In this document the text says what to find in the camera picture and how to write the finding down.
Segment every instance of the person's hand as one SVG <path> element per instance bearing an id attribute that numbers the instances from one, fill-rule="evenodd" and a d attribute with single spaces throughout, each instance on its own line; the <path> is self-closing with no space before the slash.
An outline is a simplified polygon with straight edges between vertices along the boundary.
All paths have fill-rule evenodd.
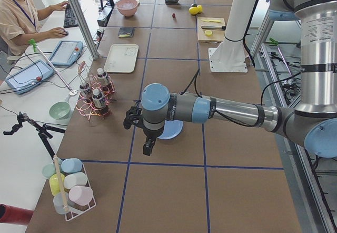
<path id="1" fill-rule="evenodd" d="M 65 37 L 66 35 L 67 34 L 64 28 L 62 27 L 56 27 L 47 31 L 48 38 L 62 38 Z"/>
<path id="2" fill-rule="evenodd" d="M 63 11 L 65 10 L 66 5 L 69 4 L 68 1 L 63 1 L 61 3 L 58 3 L 56 5 L 51 5 L 51 8 L 53 11 Z"/>

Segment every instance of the blue plate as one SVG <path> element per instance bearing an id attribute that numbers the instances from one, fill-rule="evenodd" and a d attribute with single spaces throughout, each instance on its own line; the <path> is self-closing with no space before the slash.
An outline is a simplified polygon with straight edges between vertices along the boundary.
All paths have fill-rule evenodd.
<path id="1" fill-rule="evenodd" d="M 176 137 L 177 135 L 179 135 L 182 129 L 183 129 L 183 121 L 178 121 L 178 120 L 166 121 L 165 120 L 164 132 L 158 138 L 162 140 L 172 139 Z"/>

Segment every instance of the beige t-shirt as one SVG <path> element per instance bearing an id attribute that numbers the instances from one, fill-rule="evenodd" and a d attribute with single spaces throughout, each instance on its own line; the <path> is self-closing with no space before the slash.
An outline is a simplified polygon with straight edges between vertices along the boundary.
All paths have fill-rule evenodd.
<path id="1" fill-rule="evenodd" d="M 18 46 L 11 39 L 21 34 L 37 33 L 41 29 L 41 24 L 38 21 L 37 9 L 33 0 L 17 1 L 17 3 L 31 18 L 32 22 L 34 22 L 35 18 L 36 27 L 34 27 L 33 23 L 30 22 L 13 0 L 0 0 L 0 35 L 14 55 L 21 55 L 29 44 Z"/>

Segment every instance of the person's arm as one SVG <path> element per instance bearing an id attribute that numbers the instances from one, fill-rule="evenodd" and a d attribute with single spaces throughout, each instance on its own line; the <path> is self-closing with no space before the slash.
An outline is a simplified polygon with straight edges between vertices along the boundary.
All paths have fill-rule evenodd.
<path id="1" fill-rule="evenodd" d="M 52 14 L 53 11 L 63 11 L 65 10 L 65 5 L 68 4 L 68 1 L 63 1 L 56 5 L 50 5 L 44 9 L 37 10 L 37 17 L 39 21 L 44 20 L 45 18 L 48 18 L 49 15 Z"/>
<path id="2" fill-rule="evenodd" d="M 56 27 L 49 31 L 39 32 L 34 34 L 21 34 L 13 38 L 12 41 L 16 45 L 27 45 L 30 39 L 34 39 L 36 42 L 40 42 L 49 38 L 62 38 L 65 37 L 66 33 L 62 27 Z"/>

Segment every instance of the red cylinder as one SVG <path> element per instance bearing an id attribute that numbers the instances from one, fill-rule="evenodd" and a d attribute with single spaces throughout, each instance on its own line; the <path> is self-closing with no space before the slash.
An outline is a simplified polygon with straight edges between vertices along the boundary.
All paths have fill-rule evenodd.
<path id="1" fill-rule="evenodd" d="M 32 210 L 0 204 L 0 222 L 28 225 L 32 215 Z"/>

